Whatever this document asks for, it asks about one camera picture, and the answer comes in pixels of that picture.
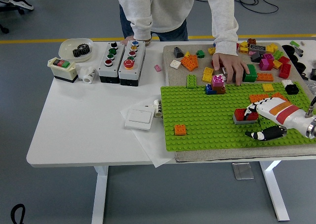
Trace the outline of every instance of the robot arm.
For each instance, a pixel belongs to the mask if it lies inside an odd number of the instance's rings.
[[[266,98],[250,104],[245,112],[245,118],[251,112],[257,112],[263,117],[272,120],[277,126],[267,128],[260,132],[245,134],[257,140],[270,140],[286,135],[287,129],[297,129],[303,136],[314,138],[316,134],[316,116],[312,116],[314,99],[309,111],[304,110],[278,97]]]

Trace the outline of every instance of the table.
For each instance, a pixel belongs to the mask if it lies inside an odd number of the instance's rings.
[[[289,44],[289,41],[276,41]],[[312,68],[316,41],[304,41],[304,57],[300,62]],[[152,164],[133,132],[124,128],[120,111],[151,95],[160,94],[165,85],[165,74],[156,72],[162,67],[165,45],[212,44],[212,42],[152,42],[146,48],[142,76],[138,87],[101,83],[98,76],[92,84],[75,81],[73,84],[53,79],[42,114],[39,119],[27,161],[33,167],[94,166],[98,173],[92,223],[103,223],[108,166]],[[79,66],[101,63],[106,43],[94,43],[92,57]],[[261,161],[269,192],[279,221],[289,220],[273,167],[282,159],[315,159],[315,156],[270,157],[241,159]],[[215,160],[213,162],[232,162]]]

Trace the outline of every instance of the control box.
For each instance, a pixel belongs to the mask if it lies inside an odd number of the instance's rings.
[[[145,42],[128,41],[118,76],[123,86],[137,87],[145,59]]]
[[[119,83],[119,65],[125,52],[124,44],[108,43],[102,61],[98,67],[100,81]]]
[[[73,83],[78,78],[75,62],[70,63],[55,57],[48,61],[47,66],[50,67],[57,79]]]

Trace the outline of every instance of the green lego baseplate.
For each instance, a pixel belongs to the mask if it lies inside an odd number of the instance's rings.
[[[271,83],[274,92],[280,92],[292,104],[307,110],[310,100],[299,83],[296,95],[288,95],[282,83]],[[205,86],[188,89],[185,86],[161,87],[163,124],[167,151],[206,150],[221,148],[250,148],[311,144],[312,139],[303,137],[297,130],[289,129],[282,138],[258,141],[245,135],[246,131],[258,132],[275,125],[259,116],[255,124],[235,125],[233,114],[237,108],[251,104],[249,95],[263,94],[261,84],[226,85],[225,94],[206,95]],[[187,134],[176,136],[174,126],[184,124]]]

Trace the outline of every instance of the person's left hand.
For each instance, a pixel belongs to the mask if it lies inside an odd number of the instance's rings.
[[[219,70],[220,62],[224,65],[228,73],[226,81],[227,84],[229,84],[232,81],[233,75],[235,73],[236,85],[240,86],[242,82],[243,71],[245,70],[247,74],[250,73],[247,64],[244,63],[239,56],[215,53],[213,55],[213,66],[215,71]]]

